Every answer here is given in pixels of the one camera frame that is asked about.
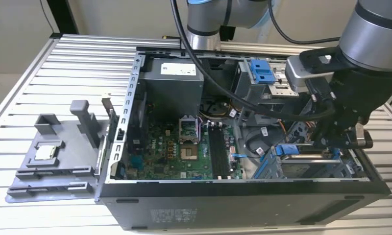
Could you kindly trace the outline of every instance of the white sticker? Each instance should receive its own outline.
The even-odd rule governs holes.
[[[233,117],[233,118],[234,118],[234,117],[235,117],[235,115],[237,115],[237,110],[235,110],[235,109],[233,109],[233,110],[231,110],[231,112],[230,112],[230,117]]]
[[[263,136],[269,136],[267,127],[262,127],[262,134]]]
[[[263,150],[262,148],[258,148],[258,149],[257,149],[257,152],[259,153],[261,156],[263,156],[263,154],[265,154],[265,150]]]
[[[282,73],[275,73],[275,77],[277,77],[277,78],[287,78],[286,75],[282,74]]]
[[[181,63],[163,63],[162,74],[197,76],[197,65]]]

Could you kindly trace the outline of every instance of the slotted aluminum surface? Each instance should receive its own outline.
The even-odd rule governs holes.
[[[100,95],[111,93],[121,113],[137,46],[179,47],[178,40],[139,40],[66,35],[50,40],[20,82],[0,106],[0,235],[3,234],[127,234],[106,206],[94,199],[8,204],[7,187],[15,178],[36,130],[40,113],[72,120],[70,104],[87,99],[98,119],[107,118]],[[297,54],[311,47],[225,43],[227,51]],[[392,190],[392,109],[379,108],[366,126],[375,139],[367,150]],[[162,233],[238,234],[392,234],[392,195],[325,227],[242,228],[162,231]]]

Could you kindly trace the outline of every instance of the white wall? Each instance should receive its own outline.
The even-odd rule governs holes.
[[[277,15],[285,33],[295,40],[306,41],[339,37],[357,5],[355,0],[281,0]],[[267,43],[291,44],[278,33],[275,27]],[[337,43],[317,44],[334,46]]]
[[[0,73],[24,72],[51,33],[39,0],[0,0]]]
[[[186,0],[178,3],[183,25],[187,25]],[[154,39],[179,36],[170,0],[71,0],[70,4],[76,21],[91,35]],[[258,33],[258,29],[238,29],[234,40],[255,43]]]

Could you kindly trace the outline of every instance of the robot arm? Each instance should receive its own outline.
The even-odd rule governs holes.
[[[305,91],[310,79],[330,81],[337,113],[319,122],[315,141],[371,148],[363,125],[392,96],[392,1],[359,0],[339,46],[291,56],[287,78],[298,91]]]
[[[189,0],[187,37],[194,49],[221,50],[221,26],[251,28],[262,23],[267,0]]]

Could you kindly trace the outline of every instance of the blue drive bracket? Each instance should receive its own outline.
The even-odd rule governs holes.
[[[258,84],[274,84],[277,78],[266,60],[253,60],[251,70]]]
[[[275,147],[277,149],[277,155],[282,156],[286,154],[299,154],[299,149],[295,144],[279,144]]]

